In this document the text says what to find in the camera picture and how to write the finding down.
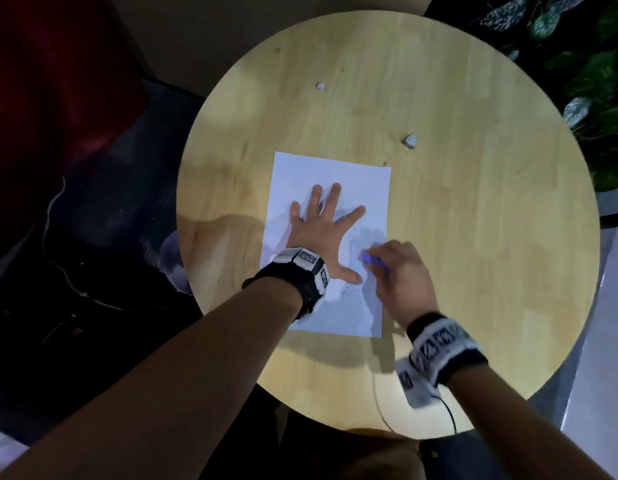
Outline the person's right hand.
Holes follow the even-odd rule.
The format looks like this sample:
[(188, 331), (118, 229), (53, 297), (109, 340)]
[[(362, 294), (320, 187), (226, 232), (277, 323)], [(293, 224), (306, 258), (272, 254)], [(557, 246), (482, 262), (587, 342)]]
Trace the person's right hand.
[(431, 275), (409, 242), (409, 271), (402, 275), (374, 275), (376, 294), (389, 316), (404, 330), (426, 317), (441, 317)]

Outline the person's left hand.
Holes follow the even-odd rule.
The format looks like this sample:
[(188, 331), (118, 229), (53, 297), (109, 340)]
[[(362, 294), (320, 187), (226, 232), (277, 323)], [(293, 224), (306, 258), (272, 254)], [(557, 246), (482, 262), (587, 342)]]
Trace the person's left hand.
[(329, 276), (334, 279), (334, 261), (339, 260), (340, 244), (344, 235), (364, 216), (366, 208), (359, 206), (353, 211), (335, 220), (325, 217), (325, 201), (321, 201), (322, 186), (312, 188), (308, 200), (304, 223), (291, 226), (287, 248), (303, 247), (319, 254), (327, 268)]

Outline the purple pen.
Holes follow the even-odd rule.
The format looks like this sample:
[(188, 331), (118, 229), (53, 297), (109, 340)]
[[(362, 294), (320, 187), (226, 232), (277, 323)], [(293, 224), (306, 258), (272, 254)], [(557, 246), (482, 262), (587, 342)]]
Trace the purple pen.
[(363, 251), (361, 253), (361, 262), (367, 266), (373, 266), (382, 269), (386, 274), (391, 273), (391, 268), (380, 257), (371, 255), (366, 251)]

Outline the white paper sheet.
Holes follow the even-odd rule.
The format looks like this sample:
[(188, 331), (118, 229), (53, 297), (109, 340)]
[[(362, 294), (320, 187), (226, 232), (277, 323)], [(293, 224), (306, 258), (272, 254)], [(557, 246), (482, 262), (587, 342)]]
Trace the white paper sheet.
[(376, 281), (368, 274), (361, 257), (364, 250), (386, 240), (391, 172), (390, 167), (275, 153), (260, 267), (284, 250), (290, 232), (289, 206), (292, 201), (298, 201), (305, 215), (314, 185), (322, 186), (321, 200), (325, 200), (331, 185), (341, 184), (335, 221), (356, 207), (366, 208), (364, 216), (345, 234), (339, 250), (340, 264), (360, 273), (363, 284), (331, 281), (313, 314), (294, 322), (290, 330), (352, 337), (383, 336), (383, 307), (376, 295)]

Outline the person's left forearm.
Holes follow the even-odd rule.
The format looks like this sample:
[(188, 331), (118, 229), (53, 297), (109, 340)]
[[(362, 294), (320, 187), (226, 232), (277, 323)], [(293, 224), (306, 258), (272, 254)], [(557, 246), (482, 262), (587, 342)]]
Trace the person's left forearm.
[(196, 480), (302, 307), (266, 277), (169, 340), (0, 480)]

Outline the person's right forearm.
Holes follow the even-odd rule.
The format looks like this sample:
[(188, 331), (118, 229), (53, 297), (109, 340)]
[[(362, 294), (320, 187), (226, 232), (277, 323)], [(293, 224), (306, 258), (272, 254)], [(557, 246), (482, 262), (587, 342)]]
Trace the person's right forearm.
[(488, 365), (459, 369), (447, 387), (513, 480), (614, 480)]

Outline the crumpled clear plastic bag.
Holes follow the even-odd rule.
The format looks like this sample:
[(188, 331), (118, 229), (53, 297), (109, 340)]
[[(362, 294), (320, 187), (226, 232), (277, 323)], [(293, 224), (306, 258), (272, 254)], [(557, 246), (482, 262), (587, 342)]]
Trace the crumpled clear plastic bag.
[(181, 257), (177, 230), (163, 241), (158, 257), (158, 268), (178, 292), (193, 296)]

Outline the person's leg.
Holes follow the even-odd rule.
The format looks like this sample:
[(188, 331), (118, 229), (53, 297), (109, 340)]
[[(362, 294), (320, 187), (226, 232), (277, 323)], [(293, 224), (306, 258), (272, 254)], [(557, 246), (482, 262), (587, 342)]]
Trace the person's leg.
[(369, 428), (347, 433), (333, 480), (427, 480), (419, 440)]

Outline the black bag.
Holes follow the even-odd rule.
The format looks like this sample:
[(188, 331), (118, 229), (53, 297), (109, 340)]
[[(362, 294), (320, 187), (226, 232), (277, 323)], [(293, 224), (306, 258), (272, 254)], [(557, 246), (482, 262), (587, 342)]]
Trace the black bag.
[(204, 97), (143, 85), (138, 120), (68, 168), (50, 213), (0, 260), (0, 432), (25, 445), (201, 317), (158, 257)]

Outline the red chair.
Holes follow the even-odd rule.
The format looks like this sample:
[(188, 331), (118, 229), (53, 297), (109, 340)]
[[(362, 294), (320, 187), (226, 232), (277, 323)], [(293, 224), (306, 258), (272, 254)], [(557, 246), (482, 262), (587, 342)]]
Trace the red chair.
[(146, 105), (108, 0), (0, 0), (0, 258)]

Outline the green leafy plant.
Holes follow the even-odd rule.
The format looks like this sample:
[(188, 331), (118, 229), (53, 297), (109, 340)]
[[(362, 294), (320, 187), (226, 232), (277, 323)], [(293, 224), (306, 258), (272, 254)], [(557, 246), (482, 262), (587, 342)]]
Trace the green leafy plant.
[(450, 0), (454, 25), (519, 65), (550, 97), (597, 192), (618, 189), (618, 0)]

